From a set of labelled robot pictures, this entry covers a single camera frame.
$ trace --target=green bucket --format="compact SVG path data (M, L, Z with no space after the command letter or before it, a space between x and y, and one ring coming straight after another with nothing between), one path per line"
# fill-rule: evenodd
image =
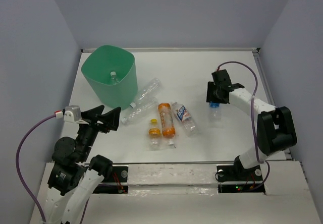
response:
M126 109L138 91L135 57L115 46L101 46L84 62L82 74L103 104ZM113 84L115 71L119 83Z

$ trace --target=trash bin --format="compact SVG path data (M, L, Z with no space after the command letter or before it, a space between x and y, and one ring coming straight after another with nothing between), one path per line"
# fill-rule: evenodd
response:
M110 45L99 47L84 62L82 74L103 104L126 109L138 91L135 57L128 51ZM113 84L115 71L119 83Z

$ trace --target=cable connector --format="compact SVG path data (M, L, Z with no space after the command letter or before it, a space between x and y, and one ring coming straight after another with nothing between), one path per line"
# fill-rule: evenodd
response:
M60 119L64 117L64 113L62 110L57 110L55 113L56 119Z

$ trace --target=plastic bottle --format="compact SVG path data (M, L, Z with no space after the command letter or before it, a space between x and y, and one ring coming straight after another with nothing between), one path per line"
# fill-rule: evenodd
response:
M191 136L196 133L196 124L187 108L177 102L172 103L172 109L175 118L184 127L187 136Z
M140 105L134 111L132 111L127 117L123 117L121 122L126 125L129 123L134 123L139 121L141 118L145 117L150 111L156 110L158 106L158 100L153 97L145 104Z
M219 103L210 102L209 103L209 114L208 118L211 122L218 122L221 120L222 113Z
M110 76L111 76L111 84L118 84L119 83L119 78L117 76L117 73L115 71L112 71L110 73Z
M171 106L168 103L162 103L158 106L158 111L161 120L161 131L163 136L168 139L170 146L174 145L175 127L172 118Z
M149 135L152 147L159 146L160 137L162 135L161 135L160 129L158 127L157 119L151 119L150 120L148 135Z
M158 78L153 78L152 80L150 80L143 87L143 89L141 89L137 93L134 100L130 103L130 106L132 108L135 108L138 105L145 103L147 100L149 100L150 97L153 97L154 95L156 95L161 85L162 84L160 83L160 80Z

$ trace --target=bottle label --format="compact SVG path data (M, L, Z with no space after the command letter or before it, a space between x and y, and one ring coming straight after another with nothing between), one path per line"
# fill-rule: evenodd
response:
M190 112L188 112L188 110L186 110L185 106L182 106L181 108L179 108L177 110L177 114L176 115L177 115L178 119L181 122L183 122L183 121L191 118L191 114L190 114Z

